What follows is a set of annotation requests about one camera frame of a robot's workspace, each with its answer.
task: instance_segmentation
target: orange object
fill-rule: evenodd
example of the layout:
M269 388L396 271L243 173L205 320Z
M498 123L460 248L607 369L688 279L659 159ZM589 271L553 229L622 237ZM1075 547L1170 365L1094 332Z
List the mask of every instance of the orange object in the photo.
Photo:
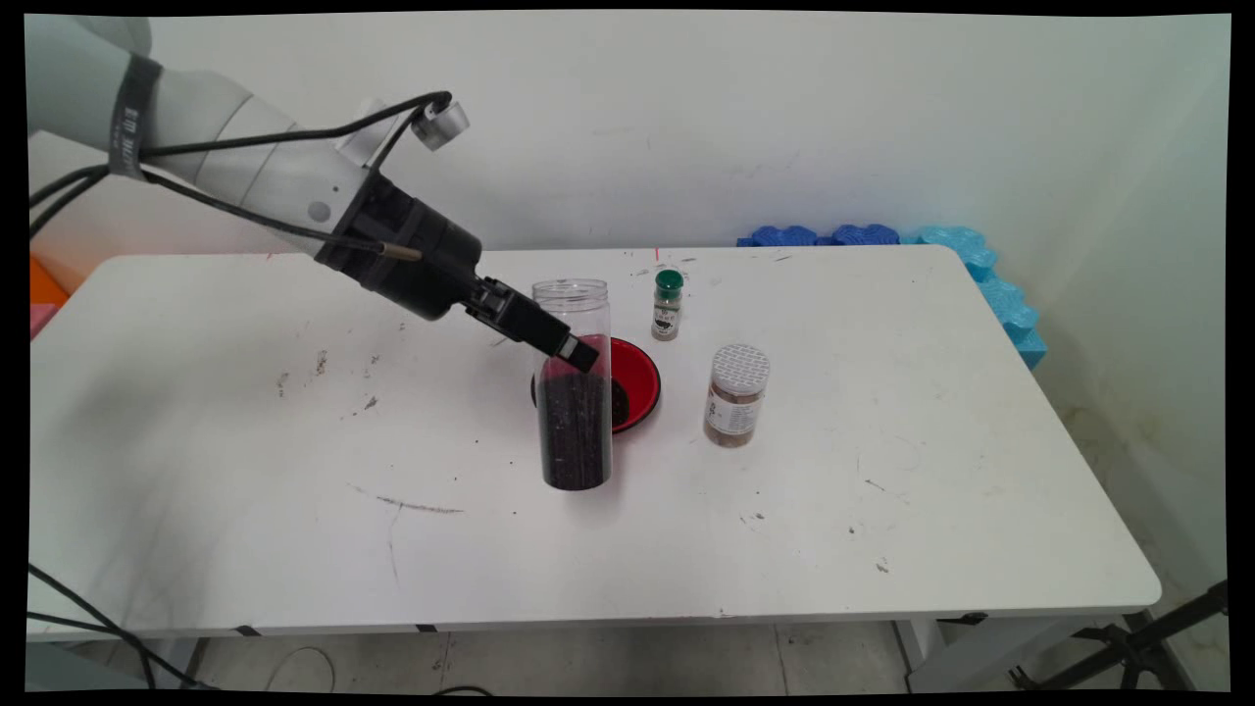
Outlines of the orange object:
M30 302L31 303L55 303L56 306L64 306L65 300L69 295L61 288L53 277L48 275L44 266L35 260L35 256L30 256Z

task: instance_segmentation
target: small spice jar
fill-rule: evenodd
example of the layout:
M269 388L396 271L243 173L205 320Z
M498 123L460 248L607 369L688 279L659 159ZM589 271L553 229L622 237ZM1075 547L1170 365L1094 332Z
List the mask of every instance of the small spice jar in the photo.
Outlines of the small spice jar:
M704 425L710 441L728 449L749 444L771 371L767 356L753 345L737 342L715 352Z
M680 332L680 298L684 275L663 270L654 277L654 324L650 331L659 340L671 340Z

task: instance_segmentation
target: black cable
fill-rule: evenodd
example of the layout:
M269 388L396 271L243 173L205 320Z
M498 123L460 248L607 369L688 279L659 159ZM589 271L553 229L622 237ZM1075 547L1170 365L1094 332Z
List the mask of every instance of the black cable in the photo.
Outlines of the black cable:
M82 596L79 596L79 594L74 593L73 591L70 591L69 588L67 588L64 584L61 584L61 582L59 582L59 581L54 579L53 577L45 574L43 571L39 569L39 567L31 564L30 562L26 562L26 571L28 571L28 573L30 573L30 576L33 576L36 579L46 583L56 593L60 593L65 598L69 598L70 602L73 602L75 606L78 606L83 611L85 611L89 616L92 616L93 618L95 618L97 621L99 621L100 626L92 626L92 624L88 624L88 623L83 623L80 621L72 621L69 618L58 618L55 616L45 616L43 613L35 613L33 611L26 611L26 617L28 618L36 619L36 621L45 621L45 622L49 622L49 623L56 623L56 624L63 624L63 626L80 627L80 628L92 630L92 631L95 631L95 632L105 632L105 633L115 635L119 638L122 638L123 642L125 642L127 645L129 645L131 647L133 647L137 652L139 652L141 660L143 660L146 663L147 663L148 660L152 660L153 662L157 662L158 667L161 667L161 668L166 670L167 672L174 675L174 677L178 678L178 681L183 682L184 686L200 687L200 688L213 688L213 687L210 687L210 686L207 686L205 683L201 683L201 682L193 680L192 677L187 676L186 673L183 673L182 671L179 671L178 668L176 668L173 665L171 665L169 662L167 662L164 658L162 658L161 655L157 655L152 650L148 650L148 646L146 646L143 642L141 642L141 640L138 637L136 637L133 633L129 633L129 632L122 630L120 627L118 627L117 623L114 623L113 621L110 621L104 613L97 611L95 607L92 606L90 603L88 603ZM151 677L152 676L152 667L151 666L146 670L146 675L144 676L146 677ZM149 688L156 688L156 683L154 682L149 682Z
M30 207L34 208L35 206L39 206L40 203L44 202L44 198L48 198L53 193L56 193L58 191L65 188L67 186L74 183L75 181L85 176L93 176L100 171L108 172L109 167L107 164L97 164L94 167L83 167L82 169L74 169L73 172L63 176L61 178L54 181L53 183L49 183L44 188L40 188L39 191L31 193Z
M58 212L60 212L61 208L64 208L67 204L69 204L70 201L73 201L73 199L78 198L79 196L82 196L84 191L87 191L88 188L92 188L102 178L104 178L107 176L109 176L109 168L108 167L105 167L104 171L92 172L90 176L88 176L87 178L83 178L83 181L78 182L74 186L74 188L72 188L72 189L67 191L65 193L63 193L56 201L53 201L51 204L48 206L46 208L44 208L44 212L39 213L39 217L35 218L34 222L30 223L30 238L34 240L35 238L35 233L38 233L40 231L40 228L43 228L48 223L48 221L53 219L53 216L55 216Z
M478 693L479 696L492 696L487 688L481 688L478 686L451 686L449 688L442 688L432 696L448 696L449 693L457 693L459 691L469 691L471 693Z
M220 211L231 213L232 216L238 216L241 218L252 221L255 223L264 224L266 227L272 227L275 229L281 229L284 232L290 232L292 234L300 234L301 237L312 237L314 240L321 240L323 242L330 242L333 245L340 245L340 246L344 246L344 247L353 247L355 250L365 250L368 252L374 252L375 255L383 253L384 243L380 242L380 241L378 241L378 240L359 240L359 238L353 238L353 237L336 237L336 236L334 236L334 234L331 234L329 232L323 232L323 231L318 231L318 229L310 229L307 227L300 227L300 226L294 226L291 223L285 223L284 221L280 221L280 219L276 219L276 218L271 218L269 216L262 216L261 213L256 213L256 212L250 211L247 208L241 208L240 206L233 206L231 203L227 203L226 201L222 201L220 198L215 198L215 197L212 197L212 196L210 196L207 193L201 193L200 191L196 191L195 188L183 186L182 183L178 183L177 181L171 181L171 179L168 179L168 178L166 178L166 177L158 174L158 173L151 172L148 169L141 169L141 171L144 172L144 178L147 178L149 183L156 183L157 186L168 188L168 189L171 189L171 191L173 191L176 193L179 193L182 196L187 196L188 198L192 198L193 201L200 201L201 203L205 203L206 206L211 206L211 207L217 208Z
M453 99L453 94L448 90L437 90L434 93L424 93L418 98L410 98L395 105L390 105L371 113L361 119L353 120L351 123L343 124L335 128L328 129L302 129L297 132L282 132L271 134L255 134L251 137L238 137L235 139L220 139L216 142L195 142L188 144L171 144L167 147L148 147L139 149L139 159L146 161L153 157L169 157L173 154L188 154L192 152L212 152L215 149L231 149L235 147L254 147L257 144L276 144L280 142L297 142L302 139L331 139L335 137L344 137L358 132L364 127L369 127L379 120L390 118L398 113L404 113L412 108L424 108L428 103L437 103L442 105L448 105Z
M336 127L336 128L306 129L306 130L271 133L271 134L255 134L255 135L251 135L251 137L240 137L240 138L235 138L235 139L220 139L220 140L216 140L216 142L196 142L196 143L188 143L188 144L171 144L171 145L167 145L167 147L152 147L152 148L148 148L148 149L141 149L139 150L139 157L141 157L141 159L143 159L143 158L152 158L152 157L167 157L167 155L173 155L173 154L187 154L187 153L192 153L192 152L213 152L213 150L217 150L217 149L231 149L231 148L236 148L236 147L252 147L252 145L256 145L256 144L277 144L277 143L281 143L281 142L296 142L296 140L304 140L304 139L330 139L330 138L344 137L345 134L350 134L350 133L358 132L359 129L361 129L364 127L369 127L369 125L371 125L374 123L378 123L379 120L390 118L392 115L395 115L395 114L399 114L399 113L403 113L405 110L410 110L412 109L413 112L410 113L410 115L408 118L405 118L405 120L402 122L400 127L393 132L392 137L388 139L388 144L384 145L383 152L379 153L379 157L371 164L370 173L371 174L378 174L379 173L379 166L383 163L384 157L387 157L388 153L392 152L392 148L393 148L394 144L397 144L397 140L400 138L402 132L407 127L409 127L409 124L413 123L415 118L418 118L419 113L428 104L430 104L430 103L435 103L435 104L438 104L438 105L441 105L443 108L444 105L448 105L448 103L452 99L453 99L453 94L451 94L449 92L447 92L447 90L437 90L434 93L424 93L423 95L419 95L417 98L410 98L409 100L403 100L403 102L400 102L400 103L398 103L395 105L384 108L383 110L378 110L378 112L371 113L371 114L369 114L369 115L366 115L366 117L364 117L361 119L353 120L351 123L348 123L348 124L344 124L344 125L340 125L340 127ZM217 208L220 211L226 211L227 213L231 213L233 216L238 216L241 218L246 218L246 219L254 221L256 223L260 223L260 224L264 224L264 226L267 226L267 227L272 227L275 229L280 229L280 231L284 231L284 232L290 232L292 234L300 234L302 237L312 237L314 240L320 240L323 242L330 242L333 245L339 245L339 246L343 246L343 247L350 247L350 248L354 248L354 250L365 250L368 252L374 252L375 255L397 256L395 252L389 252L388 247L383 242L374 241L374 240L335 237L335 236L333 236L330 233L320 232L320 231L316 231L316 229L310 229L310 228L304 228L304 227L300 227L300 226L289 224L289 223L285 223L282 221L279 221L279 219L275 219L275 218L269 218L269 217L262 216L260 213L255 213L255 212L248 211L246 208L241 208L238 206L232 206L231 203L227 203L226 201L221 201L221 199L213 198L212 196L207 196L207 194L201 193L198 191L191 189L191 188L184 187L184 186L182 186L182 184L179 184L177 182L169 181L169 179L167 179L167 178L159 176L159 174L154 174L153 172L149 172L147 169L142 169L142 171L144 172L144 176L148 178L148 181L152 182L152 183L156 183L158 186L163 186L166 188L169 188L171 191L178 192L178 193L181 193L183 196L187 196L188 198L193 198L196 201L200 201L201 203L205 203L206 206L212 206L213 208ZM97 166L97 167L84 167L82 169L75 169L75 171L73 171L73 172L70 172L70 173L68 173L68 174L58 178L53 183L49 183L48 186L45 186L45 187L40 188L39 191L36 191L35 193L33 193L30 196L30 207L31 208L34 208L36 204L39 204L40 202L43 202L45 198L48 198L53 193L55 193L55 192L60 191L61 188L69 186L70 183L74 183L75 181L79 182L78 184L74 186L74 188L72 188L70 191L65 192L60 198L58 198L56 201L54 201L43 213L39 214L39 217L35 218L34 222L30 223L30 237L31 237L31 240L34 240L35 234L44 227L44 224L46 224L48 221L53 219L53 217L56 216L56 213L61 208L64 208L70 201L73 201L74 198L78 198L79 196L82 196L84 191L87 191L88 188L92 188L93 186L95 186L100 179L103 179L108 174L109 174L109 167L108 167L108 164L100 164L100 166ZM417 256L417 253L409 252L409 253L407 253L407 257L409 257L409 256Z
M148 655L139 653L139 665L144 668L144 682L148 685L148 688L157 688L157 680L153 678L153 666L148 661Z
M40 621L44 623L53 623L58 626L67 626L85 631L103 632L105 635L112 635L114 637L122 637L122 633L119 633L113 628L107 628L104 626L93 626L92 623L84 623L83 621L75 621L72 618L61 618L59 616L49 616L48 613L36 613L34 611L26 611L26 617L30 618L31 621Z

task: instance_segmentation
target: table leg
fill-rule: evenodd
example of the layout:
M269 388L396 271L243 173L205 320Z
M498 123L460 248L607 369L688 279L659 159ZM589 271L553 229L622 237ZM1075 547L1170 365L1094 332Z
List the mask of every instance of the table leg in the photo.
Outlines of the table leg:
M911 662L906 683L916 693L975 688L1062 642L1088 622L1089 618L1073 616L986 618L946 645L940 640L935 621L899 621L902 646Z

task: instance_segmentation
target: black tape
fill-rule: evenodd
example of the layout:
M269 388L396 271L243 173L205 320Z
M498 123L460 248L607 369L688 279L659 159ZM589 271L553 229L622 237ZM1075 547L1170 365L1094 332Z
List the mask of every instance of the black tape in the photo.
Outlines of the black tape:
M127 74L118 87L113 103L113 120L109 124L109 173L148 181L139 169L139 145L143 143L148 120L148 103L161 76L161 64L131 55Z

